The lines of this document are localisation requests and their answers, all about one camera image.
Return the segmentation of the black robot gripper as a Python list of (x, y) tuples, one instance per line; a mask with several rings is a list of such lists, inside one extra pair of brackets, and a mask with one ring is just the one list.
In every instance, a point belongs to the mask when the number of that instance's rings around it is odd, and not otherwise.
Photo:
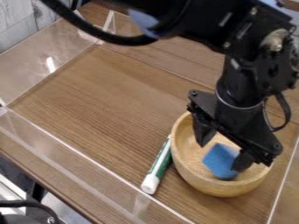
[(205, 147), (221, 133), (241, 147), (231, 169), (243, 172), (250, 166), (271, 166), (283, 152), (277, 135), (267, 126), (262, 106), (238, 108), (230, 106), (219, 97), (201, 90), (189, 92), (193, 129), (197, 143)]

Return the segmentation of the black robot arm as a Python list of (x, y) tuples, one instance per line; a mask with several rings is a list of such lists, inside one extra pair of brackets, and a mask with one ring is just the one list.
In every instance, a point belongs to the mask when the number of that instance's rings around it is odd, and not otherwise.
[(230, 168), (271, 165), (283, 152), (266, 104), (285, 103), (283, 92), (299, 81), (295, 25), (281, 4), (265, 0), (108, 0), (126, 9), (140, 34), (120, 36), (99, 29), (62, 0), (43, 4), (98, 39), (120, 46), (146, 46), (182, 37), (225, 56), (214, 93), (193, 90), (187, 109), (199, 145), (222, 134), (241, 148)]

